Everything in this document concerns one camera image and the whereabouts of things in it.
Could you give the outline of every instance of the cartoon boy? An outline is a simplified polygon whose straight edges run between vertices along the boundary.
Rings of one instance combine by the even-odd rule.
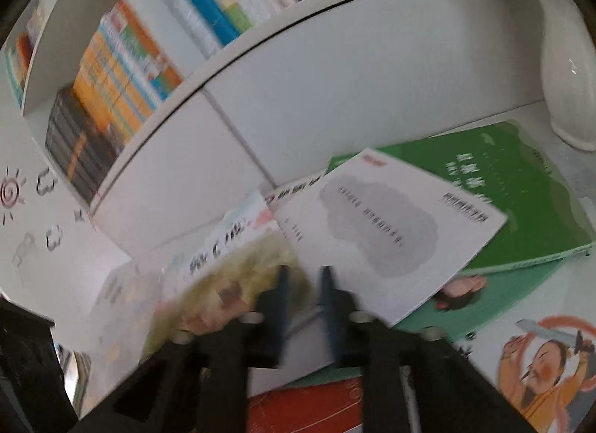
[[[522,347],[527,336],[512,337],[503,347],[498,383],[503,396],[526,418],[539,433],[547,433],[557,411],[562,411],[575,398],[588,368],[589,346],[584,340],[579,352],[579,363],[575,374],[561,381],[567,359],[571,352],[559,341],[546,341],[520,376]]]
[[[434,306],[441,311],[459,310],[480,298],[486,286],[486,277],[472,275],[455,277],[433,295]]]

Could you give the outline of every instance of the green book cover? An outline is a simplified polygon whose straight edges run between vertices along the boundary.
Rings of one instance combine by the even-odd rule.
[[[507,223],[462,274],[538,265],[594,242],[596,234],[579,200],[513,121],[378,150],[451,181],[507,214]],[[327,172],[352,156],[333,157]]]

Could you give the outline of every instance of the picture book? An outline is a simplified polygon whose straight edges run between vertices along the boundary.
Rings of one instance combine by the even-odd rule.
[[[503,226],[479,197],[366,149],[276,212],[313,283],[323,265],[363,310],[394,324],[435,294]]]
[[[451,181],[507,214],[506,225],[464,274],[525,268],[589,249],[594,242],[594,229],[565,179],[513,121],[380,151]],[[348,157],[334,157],[328,171]]]

